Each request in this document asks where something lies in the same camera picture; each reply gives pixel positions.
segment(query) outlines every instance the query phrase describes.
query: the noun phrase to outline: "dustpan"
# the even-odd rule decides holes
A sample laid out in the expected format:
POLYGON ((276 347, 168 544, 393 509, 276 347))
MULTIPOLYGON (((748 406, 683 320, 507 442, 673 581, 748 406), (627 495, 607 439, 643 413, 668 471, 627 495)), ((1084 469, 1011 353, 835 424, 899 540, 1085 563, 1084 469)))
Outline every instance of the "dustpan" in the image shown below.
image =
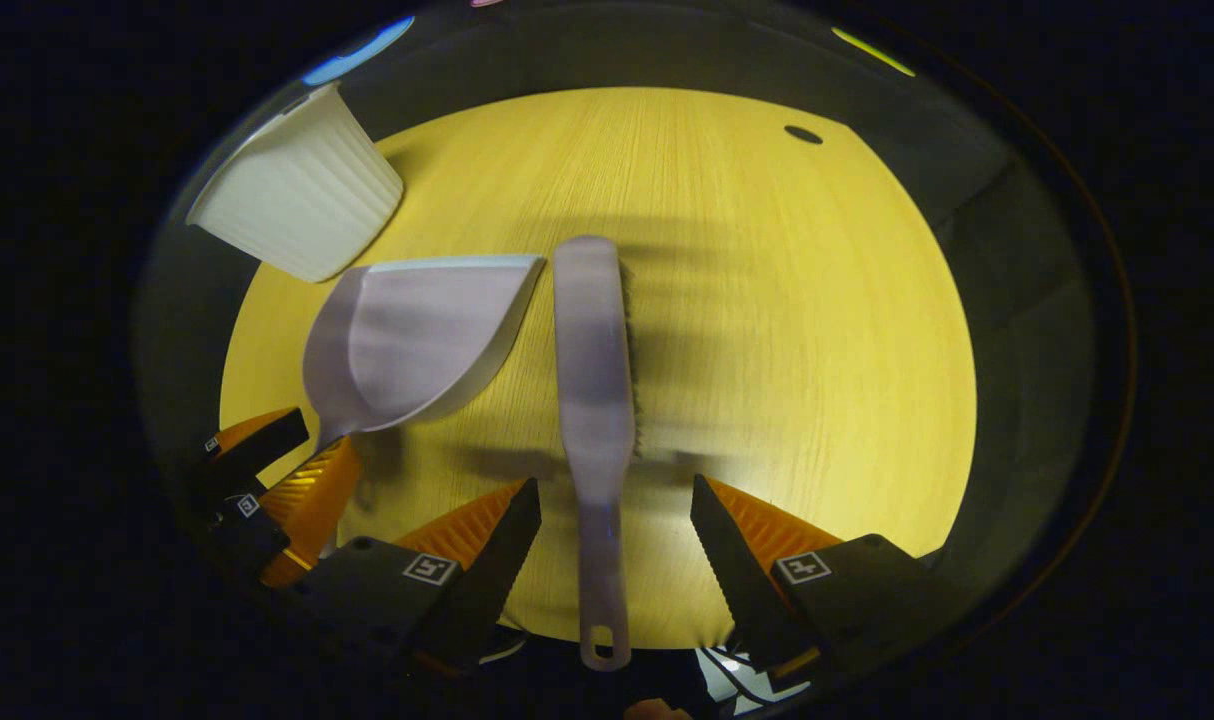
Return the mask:
POLYGON ((514 345, 541 265, 495 255, 346 270, 305 345, 316 450, 470 402, 514 345))

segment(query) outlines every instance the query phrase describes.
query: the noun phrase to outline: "ribbed container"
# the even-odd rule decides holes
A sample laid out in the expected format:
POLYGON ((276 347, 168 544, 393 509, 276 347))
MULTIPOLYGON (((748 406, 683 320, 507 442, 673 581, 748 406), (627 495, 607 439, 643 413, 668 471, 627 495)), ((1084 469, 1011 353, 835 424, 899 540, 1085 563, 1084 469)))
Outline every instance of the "ribbed container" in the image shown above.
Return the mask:
POLYGON ((318 87, 246 138, 186 223, 304 280, 345 270, 398 206, 402 178, 336 87, 318 87))

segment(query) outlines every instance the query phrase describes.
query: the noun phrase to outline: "wooden table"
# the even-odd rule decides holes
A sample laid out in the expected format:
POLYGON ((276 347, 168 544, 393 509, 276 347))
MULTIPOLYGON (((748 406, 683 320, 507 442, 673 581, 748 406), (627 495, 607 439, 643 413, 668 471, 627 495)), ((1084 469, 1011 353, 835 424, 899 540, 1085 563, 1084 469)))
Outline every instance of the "wooden table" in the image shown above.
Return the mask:
MULTIPOLYGON (((944 543, 976 427, 968 324, 913 200, 850 129, 727 95, 600 87, 461 110, 378 147, 407 191, 356 265, 549 256, 580 233, 619 243, 641 438, 622 528, 635 647, 708 646, 731 629, 688 520, 694 471, 841 538, 878 532, 914 555, 944 543)), ((300 363, 333 283, 260 266, 222 426, 301 406, 318 427, 300 363)), ((464 410, 359 437, 364 477, 339 539, 393 539, 534 475, 544 523, 506 616, 577 639, 552 304, 546 268, 506 364, 464 410)))

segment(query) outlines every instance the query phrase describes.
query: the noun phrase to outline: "brush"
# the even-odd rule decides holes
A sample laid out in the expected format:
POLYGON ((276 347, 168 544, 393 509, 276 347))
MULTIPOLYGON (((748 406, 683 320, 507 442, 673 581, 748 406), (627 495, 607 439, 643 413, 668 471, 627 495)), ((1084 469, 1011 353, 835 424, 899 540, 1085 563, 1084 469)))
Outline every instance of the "brush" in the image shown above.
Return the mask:
POLYGON ((594 670, 629 662, 620 498, 634 455, 634 386, 615 243, 580 236, 554 253, 558 425, 575 487, 580 534, 580 659, 594 670), (595 630, 606 630, 600 653, 595 630))

